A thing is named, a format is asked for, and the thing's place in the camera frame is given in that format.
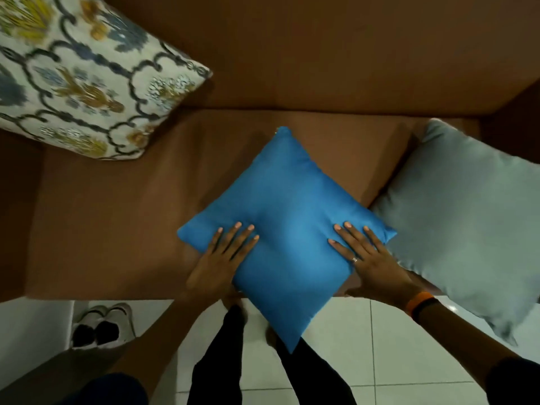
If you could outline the person's right hand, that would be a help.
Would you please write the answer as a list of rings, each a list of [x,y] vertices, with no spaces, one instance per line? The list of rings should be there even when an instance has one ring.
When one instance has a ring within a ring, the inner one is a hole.
[[[366,258],[352,258],[343,256],[340,249],[351,252],[347,246],[329,239],[329,244],[345,260],[352,264],[354,271],[360,278],[360,285],[349,288],[345,295],[354,298],[365,298],[379,301],[389,306],[404,310],[407,302],[419,292],[424,291],[415,284],[407,271],[403,269],[388,252],[371,255],[367,252]]]

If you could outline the person's left hand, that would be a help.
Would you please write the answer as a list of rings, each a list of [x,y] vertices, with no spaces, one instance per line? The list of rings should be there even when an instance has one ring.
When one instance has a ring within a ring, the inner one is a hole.
[[[183,294],[186,301],[208,307],[229,293],[234,275],[244,260],[229,261],[228,245],[234,233],[242,232],[246,227],[237,222],[228,231],[223,230],[215,252],[207,255],[206,250],[202,254],[192,273],[187,278]],[[255,237],[256,245],[260,236],[253,233],[253,237]]]

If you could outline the blue cushion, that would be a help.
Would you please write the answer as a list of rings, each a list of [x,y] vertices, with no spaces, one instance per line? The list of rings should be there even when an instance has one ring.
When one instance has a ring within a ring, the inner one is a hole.
[[[329,244],[334,224],[369,227],[384,244],[397,232],[359,204],[311,160],[287,127],[231,186],[177,231],[204,252],[219,227],[254,225],[260,239],[233,284],[291,353],[314,316],[353,272]]]

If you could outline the person's left forearm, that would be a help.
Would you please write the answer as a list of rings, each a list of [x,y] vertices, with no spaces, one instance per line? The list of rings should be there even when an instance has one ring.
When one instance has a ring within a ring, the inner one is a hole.
[[[110,371],[135,378],[148,399],[152,399],[162,375],[193,324],[216,301],[214,298],[174,300],[142,336],[130,343]]]

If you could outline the person's right forearm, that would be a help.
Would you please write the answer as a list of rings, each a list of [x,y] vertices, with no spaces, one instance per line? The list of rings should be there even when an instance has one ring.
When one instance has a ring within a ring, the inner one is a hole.
[[[493,367],[504,359],[518,358],[508,347],[440,303],[423,308],[416,319],[484,390]]]

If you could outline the orange and black wristband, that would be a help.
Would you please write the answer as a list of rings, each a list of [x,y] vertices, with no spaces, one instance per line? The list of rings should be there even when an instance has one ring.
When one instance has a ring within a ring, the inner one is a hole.
[[[439,305],[440,301],[429,292],[422,291],[410,299],[404,307],[404,312],[415,322],[419,323],[420,314],[424,309]]]

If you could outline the light grey cushion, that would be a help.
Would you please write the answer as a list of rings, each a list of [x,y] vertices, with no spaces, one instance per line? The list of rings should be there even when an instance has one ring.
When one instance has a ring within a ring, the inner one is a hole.
[[[540,165],[430,119],[371,210],[402,267],[517,346],[540,298]]]

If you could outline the black trousers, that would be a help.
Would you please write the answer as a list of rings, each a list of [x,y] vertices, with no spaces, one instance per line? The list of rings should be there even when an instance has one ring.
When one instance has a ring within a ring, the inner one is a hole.
[[[240,380],[247,312],[241,299],[223,301],[219,332],[194,366],[187,405],[242,405]],[[349,385],[301,338],[292,352],[272,327],[266,341],[278,354],[299,405],[357,405]]]

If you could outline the white shoe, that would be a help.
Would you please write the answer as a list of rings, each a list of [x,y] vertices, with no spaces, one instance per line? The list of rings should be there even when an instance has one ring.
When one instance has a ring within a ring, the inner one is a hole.
[[[104,319],[96,326],[95,334],[99,349],[117,348],[133,341],[136,333],[131,307],[125,302],[111,306]]]
[[[105,306],[93,306],[82,313],[72,325],[70,349],[88,350],[97,347],[96,328],[108,311]]]

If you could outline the brown fabric sofa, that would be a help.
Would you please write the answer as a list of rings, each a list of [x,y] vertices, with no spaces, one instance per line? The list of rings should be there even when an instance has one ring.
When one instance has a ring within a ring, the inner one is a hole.
[[[540,0],[106,0],[213,76],[142,157],[0,133],[0,303],[174,297],[277,127],[369,206],[428,118],[540,163]]]

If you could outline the dark blue shirt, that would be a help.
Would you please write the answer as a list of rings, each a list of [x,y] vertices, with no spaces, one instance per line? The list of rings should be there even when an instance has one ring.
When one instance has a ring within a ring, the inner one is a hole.
[[[540,405],[540,364],[522,357],[501,360],[486,379],[489,405]],[[98,377],[57,405],[150,405],[141,383],[126,374]],[[204,398],[190,391],[186,405],[243,405],[241,391]]]

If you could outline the floral patterned cushion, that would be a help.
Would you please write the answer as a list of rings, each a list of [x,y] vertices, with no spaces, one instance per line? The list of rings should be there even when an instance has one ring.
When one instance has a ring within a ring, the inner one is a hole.
[[[212,77],[104,0],[0,0],[0,129],[98,160],[137,159]]]

